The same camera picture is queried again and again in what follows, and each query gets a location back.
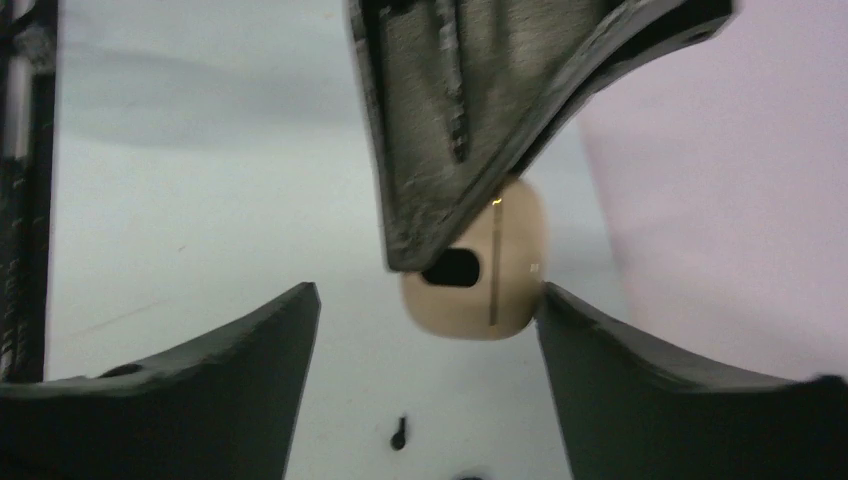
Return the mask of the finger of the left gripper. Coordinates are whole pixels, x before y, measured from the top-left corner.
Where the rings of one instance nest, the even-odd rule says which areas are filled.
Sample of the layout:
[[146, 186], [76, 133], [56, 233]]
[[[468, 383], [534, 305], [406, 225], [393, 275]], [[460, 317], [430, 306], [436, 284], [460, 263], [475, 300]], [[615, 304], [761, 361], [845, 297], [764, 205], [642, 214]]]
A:
[[590, 98], [732, 1], [350, 1], [387, 267], [421, 271]]

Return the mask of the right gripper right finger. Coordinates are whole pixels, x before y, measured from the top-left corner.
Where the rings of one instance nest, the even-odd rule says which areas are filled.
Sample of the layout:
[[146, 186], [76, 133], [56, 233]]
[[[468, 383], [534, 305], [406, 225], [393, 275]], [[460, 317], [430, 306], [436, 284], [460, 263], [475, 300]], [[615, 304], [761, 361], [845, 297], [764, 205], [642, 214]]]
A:
[[847, 383], [689, 352], [550, 283], [539, 344], [576, 479], [843, 479]]

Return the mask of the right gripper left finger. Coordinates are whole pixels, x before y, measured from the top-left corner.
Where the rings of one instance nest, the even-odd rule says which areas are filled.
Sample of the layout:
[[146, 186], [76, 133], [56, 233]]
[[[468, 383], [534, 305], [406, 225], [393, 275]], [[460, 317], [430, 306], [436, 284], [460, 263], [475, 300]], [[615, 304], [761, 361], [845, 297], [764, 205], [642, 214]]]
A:
[[1, 387], [5, 479], [280, 479], [321, 302], [296, 285], [98, 377]]

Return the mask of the beige earbud charging case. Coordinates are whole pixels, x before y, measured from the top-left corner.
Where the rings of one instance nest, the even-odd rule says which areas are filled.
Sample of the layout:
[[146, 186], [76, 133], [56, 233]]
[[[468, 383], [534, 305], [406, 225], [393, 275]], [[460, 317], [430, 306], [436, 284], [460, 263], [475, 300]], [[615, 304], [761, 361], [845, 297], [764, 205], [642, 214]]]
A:
[[539, 194], [513, 177], [429, 268], [400, 277], [406, 311], [418, 327], [438, 337], [510, 338], [533, 318], [548, 243]]

